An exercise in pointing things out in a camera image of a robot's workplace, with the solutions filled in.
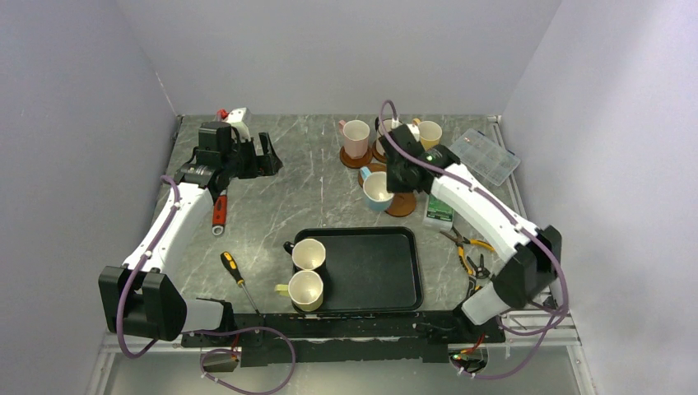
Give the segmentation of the light blue mug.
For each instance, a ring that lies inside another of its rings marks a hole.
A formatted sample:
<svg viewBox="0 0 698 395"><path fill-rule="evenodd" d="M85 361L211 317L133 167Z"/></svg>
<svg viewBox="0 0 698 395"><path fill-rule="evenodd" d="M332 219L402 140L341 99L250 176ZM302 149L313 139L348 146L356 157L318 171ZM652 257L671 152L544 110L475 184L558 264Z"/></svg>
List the light blue mug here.
<svg viewBox="0 0 698 395"><path fill-rule="evenodd" d="M387 173L364 166L360 168L360 177L366 206L372 211L386 211L394 197L387 188Z"/></svg>

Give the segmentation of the white ribbed mug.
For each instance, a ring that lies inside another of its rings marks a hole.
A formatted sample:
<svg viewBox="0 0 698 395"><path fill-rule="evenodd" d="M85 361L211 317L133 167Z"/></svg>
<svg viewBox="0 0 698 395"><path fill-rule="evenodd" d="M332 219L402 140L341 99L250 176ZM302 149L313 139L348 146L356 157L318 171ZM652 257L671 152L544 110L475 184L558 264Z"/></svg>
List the white ribbed mug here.
<svg viewBox="0 0 698 395"><path fill-rule="evenodd" d="M378 144L378 148L380 151L384 154L385 156L385 150L380 142L380 138L384 135L384 132L387 131L386 127L384 126L384 120L390 119L390 118L384 118L380 120L378 117L375 118L375 131L376 131L376 142Z"/></svg>

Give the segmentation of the black handled cream mug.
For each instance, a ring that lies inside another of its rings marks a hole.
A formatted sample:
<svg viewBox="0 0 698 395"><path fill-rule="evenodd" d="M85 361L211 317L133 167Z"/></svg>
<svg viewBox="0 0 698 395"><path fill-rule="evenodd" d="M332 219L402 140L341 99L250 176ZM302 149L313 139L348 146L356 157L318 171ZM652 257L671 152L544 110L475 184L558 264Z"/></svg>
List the black handled cream mug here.
<svg viewBox="0 0 698 395"><path fill-rule="evenodd" d="M291 255L291 260L298 270L317 271L326 262L326 248L316 239L307 238L295 243L285 242L283 248Z"/></svg>

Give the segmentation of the pink mug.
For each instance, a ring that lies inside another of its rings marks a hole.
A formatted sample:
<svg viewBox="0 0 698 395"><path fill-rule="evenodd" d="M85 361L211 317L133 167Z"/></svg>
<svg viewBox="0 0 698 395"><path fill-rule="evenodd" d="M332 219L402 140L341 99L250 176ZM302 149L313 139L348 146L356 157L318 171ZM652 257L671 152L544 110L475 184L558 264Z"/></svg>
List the pink mug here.
<svg viewBox="0 0 698 395"><path fill-rule="evenodd" d="M352 159L363 157L368 151L369 125L359 119L354 119L351 121L340 120L338 126L343 136L345 153Z"/></svg>

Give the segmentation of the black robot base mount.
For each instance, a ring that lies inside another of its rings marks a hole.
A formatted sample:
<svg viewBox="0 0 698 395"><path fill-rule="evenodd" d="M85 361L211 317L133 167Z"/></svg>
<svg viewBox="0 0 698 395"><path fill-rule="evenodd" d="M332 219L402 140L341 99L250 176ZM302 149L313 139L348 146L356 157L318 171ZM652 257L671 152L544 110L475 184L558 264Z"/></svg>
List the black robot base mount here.
<svg viewBox="0 0 698 395"><path fill-rule="evenodd" d="M213 334L187 330L181 345L237 346L244 367L259 367L289 360L283 337L294 346L299 363L402 359L445 363L460 348L505 342L494 319L475 325L456 310L259 315L226 308L223 324Z"/></svg>

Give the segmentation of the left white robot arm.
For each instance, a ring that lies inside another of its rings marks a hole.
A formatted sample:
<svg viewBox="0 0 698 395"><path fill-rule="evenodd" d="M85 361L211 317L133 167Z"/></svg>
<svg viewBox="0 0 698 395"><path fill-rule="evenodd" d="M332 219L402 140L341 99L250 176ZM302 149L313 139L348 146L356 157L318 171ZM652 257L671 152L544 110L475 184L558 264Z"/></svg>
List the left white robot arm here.
<svg viewBox="0 0 698 395"><path fill-rule="evenodd" d="M144 239L121 265L99 276L109 331L152 341L203 331L215 345L230 343L237 331L230 303L186 299L167 272L183 261L195 230L231 180L273 176L281 168L268 133L252 137L241 122L202 123L190 159L173 176L162 176L170 192Z"/></svg>

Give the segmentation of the pale yellow mug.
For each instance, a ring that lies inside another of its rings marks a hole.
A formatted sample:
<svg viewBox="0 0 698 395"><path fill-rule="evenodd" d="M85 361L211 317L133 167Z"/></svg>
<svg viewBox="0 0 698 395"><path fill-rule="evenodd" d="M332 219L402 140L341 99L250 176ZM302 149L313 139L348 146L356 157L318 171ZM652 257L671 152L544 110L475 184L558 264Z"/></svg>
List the pale yellow mug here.
<svg viewBox="0 0 698 395"><path fill-rule="evenodd" d="M303 312L313 312L323 303L324 283L314 271L296 272L287 284L277 284L274 291L291 299L292 304Z"/></svg>

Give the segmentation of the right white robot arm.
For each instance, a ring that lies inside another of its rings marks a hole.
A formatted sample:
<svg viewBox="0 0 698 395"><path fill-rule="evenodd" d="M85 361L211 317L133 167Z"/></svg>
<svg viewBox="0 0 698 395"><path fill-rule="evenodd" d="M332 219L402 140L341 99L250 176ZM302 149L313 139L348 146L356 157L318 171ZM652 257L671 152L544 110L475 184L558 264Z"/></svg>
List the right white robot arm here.
<svg viewBox="0 0 698 395"><path fill-rule="evenodd" d="M429 193L454 209L485 237L503 262L494 279L461 304L454 332L465 342L482 335L486 322L522 309L554 280L563 277L561 235L515 214L492 195L447 147L425 149L410 126L384 130L379 139L387 157L387 189Z"/></svg>

